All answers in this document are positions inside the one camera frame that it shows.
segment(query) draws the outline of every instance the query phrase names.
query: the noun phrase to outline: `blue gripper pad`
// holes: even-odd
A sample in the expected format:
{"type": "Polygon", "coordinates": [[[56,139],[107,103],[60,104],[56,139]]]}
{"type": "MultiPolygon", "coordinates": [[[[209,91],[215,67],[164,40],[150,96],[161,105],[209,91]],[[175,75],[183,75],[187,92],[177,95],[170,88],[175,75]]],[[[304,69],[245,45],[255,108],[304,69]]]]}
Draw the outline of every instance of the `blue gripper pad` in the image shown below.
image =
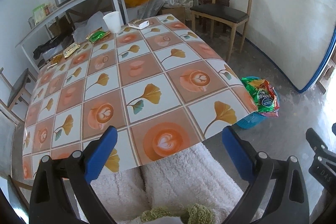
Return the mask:
{"type": "Polygon", "coordinates": [[[98,178],[118,140],[117,130],[109,126],[100,137],[99,144],[85,163],[85,180],[88,184],[98,178]]]}
{"type": "Polygon", "coordinates": [[[255,163],[251,159],[251,154],[254,153],[253,156],[255,156],[256,151],[251,144],[242,141],[230,127],[223,128],[222,142],[235,165],[239,176],[250,184],[253,183],[255,179],[255,163]]]}

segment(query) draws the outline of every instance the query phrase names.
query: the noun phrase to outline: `white table frame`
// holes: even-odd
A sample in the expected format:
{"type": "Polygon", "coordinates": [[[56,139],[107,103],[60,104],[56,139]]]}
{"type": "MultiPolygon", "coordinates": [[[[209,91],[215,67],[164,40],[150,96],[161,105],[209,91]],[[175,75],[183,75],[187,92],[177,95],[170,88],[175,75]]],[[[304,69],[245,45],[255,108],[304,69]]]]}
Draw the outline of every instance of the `white table frame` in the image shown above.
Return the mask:
{"type": "MultiPolygon", "coordinates": [[[[34,62],[34,60],[32,60],[31,57],[26,52],[26,50],[24,48],[24,43],[29,38],[31,38],[38,30],[40,30],[47,23],[49,23],[52,19],[54,19],[55,17],[59,16],[60,14],[64,13],[68,9],[71,9],[72,7],[76,6],[77,4],[79,4],[83,1],[85,1],[85,0],[70,0],[66,4],[62,5],[60,8],[56,9],[50,15],[48,15],[46,18],[44,18],[18,44],[15,45],[15,47],[21,46],[25,56],[28,58],[29,62],[34,67],[34,69],[36,70],[37,73],[39,73],[40,70],[39,70],[38,66],[36,65],[36,63],[34,62]]],[[[121,11],[120,11],[120,8],[119,8],[118,0],[112,0],[112,2],[113,2],[113,6],[115,7],[115,10],[120,12],[120,22],[124,22],[123,19],[122,19],[122,16],[121,16],[121,11]]],[[[127,24],[128,23],[128,15],[127,15],[125,1],[121,0],[121,4],[122,4],[124,15],[125,15],[125,21],[126,21],[125,24],[127,24]]]]}

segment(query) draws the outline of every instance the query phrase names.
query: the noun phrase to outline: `chair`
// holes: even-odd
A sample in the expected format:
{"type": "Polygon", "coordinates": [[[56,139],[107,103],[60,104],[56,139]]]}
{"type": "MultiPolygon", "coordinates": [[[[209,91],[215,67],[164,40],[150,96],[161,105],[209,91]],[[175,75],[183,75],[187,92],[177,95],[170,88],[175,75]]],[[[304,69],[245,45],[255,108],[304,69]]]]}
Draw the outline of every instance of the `chair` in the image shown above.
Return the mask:
{"type": "MultiPolygon", "coordinates": [[[[29,103],[21,97],[23,93],[29,96],[29,98],[32,96],[28,90],[26,90],[25,85],[26,83],[30,82],[30,79],[28,78],[28,75],[30,78],[36,82],[36,78],[31,74],[31,72],[28,69],[25,69],[24,72],[20,75],[20,77],[17,79],[14,85],[11,85],[11,83],[7,80],[7,78],[3,74],[3,68],[0,68],[0,75],[6,82],[6,84],[11,88],[11,92],[8,98],[7,104],[5,104],[0,99],[0,104],[3,106],[4,109],[6,109],[11,115],[13,115],[19,122],[24,123],[22,119],[20,119],[13,111],[13,106],[17,103],[17,101],[23,102],[27,106],[29,106],[29,103]]],[[[13,121],[6,113],[1,111],[9,120],[17,124],[17,122],[13,121]]]]}
{"type": "Polygon", "coordinates": [[[247,12],[242,12],[227,6],[216,4],[216,0],[212,0],[211,4],[198,5],[190,8],[192,14],[192,30],[195,32],[195,16],[199,15],[211,19],[210,38],[213,37],[213,29],[215,20],[231,27],[230,45],[226,54],[226,62],[230,60],[233,43],[235,40],[236,29],[239,25],[244,25],[243,35],[241,38],[240,50],[243,49],[243,44],[246,36],[246,30],[251,13],[252,0],[248,0],[247,12]]]}

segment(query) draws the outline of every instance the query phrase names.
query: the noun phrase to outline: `concrete floor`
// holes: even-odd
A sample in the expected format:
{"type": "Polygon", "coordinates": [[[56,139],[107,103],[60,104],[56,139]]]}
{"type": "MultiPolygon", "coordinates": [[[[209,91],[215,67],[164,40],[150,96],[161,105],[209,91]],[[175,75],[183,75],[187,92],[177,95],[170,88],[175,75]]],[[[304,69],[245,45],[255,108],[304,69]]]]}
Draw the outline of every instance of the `concrete floor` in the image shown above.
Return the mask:
{"type": "MultiPolygon", "coordinates": [[[[196,33],[224,58],[230,31],[222,33],[222,27],[216,26],[218,32],[211,40],[209,33],[202,33],[199,25],[197,28],[199,31],[196,33]]],[[[240,36],[236,35],[235,46],[239,45],[240,40],[240,36]]],[[[268,118],[248,130],[239,127],[235,127],[235,130],[240,138],[249,141],[256,151],[265,151],[274,159],[286,160],[291,155],[297,156],[303,170],[311,212],[321,196],[323,187],[308,173],[314,153],[305,140],[305,132],[310,127],[314,128],[329,150],[335,151],[336,137],[331,132],[331,126],[336,122],[334,104],[336,95],[332,93],[335,89],[330,87],[327,94],[323,95],[317,87],[313,86],[304,94],[298,94],[278,69],[248,42],[245,42],[241,54],[234,48],[229,65],[239,77],[253,75],[265,78],[276,88],[280,96],[279,117],[268,118]]],[[[18,128],[14,134],[12,153],[12,176],[20,181],[22,181],[22,130],[23,128],[18,128]]],[[[213,136],[204,141],[204,144],[227,173],[245,190],[247,183],[238,176],[221,142],[221,135],[213,136]]],[[[270,185],[262,208],[265,208],[271,192],[270,185]]]]}

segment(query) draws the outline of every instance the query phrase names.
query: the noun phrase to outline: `green snack package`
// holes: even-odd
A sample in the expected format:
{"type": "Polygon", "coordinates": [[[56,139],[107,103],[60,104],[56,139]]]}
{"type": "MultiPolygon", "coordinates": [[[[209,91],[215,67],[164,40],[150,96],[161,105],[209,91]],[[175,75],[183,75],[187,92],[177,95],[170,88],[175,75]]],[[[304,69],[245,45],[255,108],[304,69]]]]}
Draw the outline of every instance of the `green snack package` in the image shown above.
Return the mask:
{"type": "Polygon", "coordinates": [[[267,80],[243,77],[241,81],[257,105],[257,112],[268,112],[279,109],[277,95],[267,80]]]}
{"type": "Polygon", "coordinates": [[[89,41],[94,43],[97,40],[101,39],[105,34],[106,34],[106,32],[97,31],[90,36],[89,41]]]}

